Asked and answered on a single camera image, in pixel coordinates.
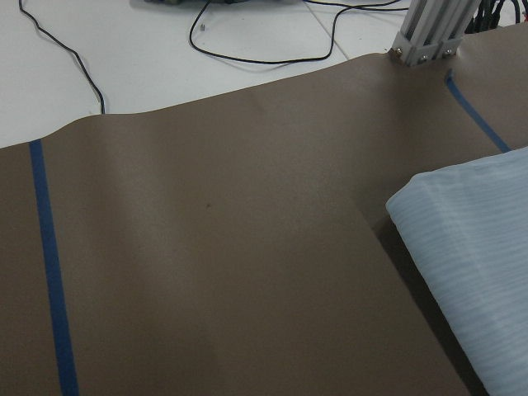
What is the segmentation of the light blue button shirt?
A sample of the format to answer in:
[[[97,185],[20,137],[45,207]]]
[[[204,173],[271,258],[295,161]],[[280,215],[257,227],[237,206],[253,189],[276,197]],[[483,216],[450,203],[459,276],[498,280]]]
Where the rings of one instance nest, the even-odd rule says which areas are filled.
[[[484,388],[526,394],[526,149],[419,173],[386,209]]]

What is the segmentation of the aluminium frame post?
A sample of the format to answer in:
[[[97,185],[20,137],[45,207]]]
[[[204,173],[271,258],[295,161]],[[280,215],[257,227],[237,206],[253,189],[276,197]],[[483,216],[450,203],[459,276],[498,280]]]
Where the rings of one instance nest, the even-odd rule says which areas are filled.
[[[455,55],[478,7],[478,0],[411,1],[390,53],[407,66]]]

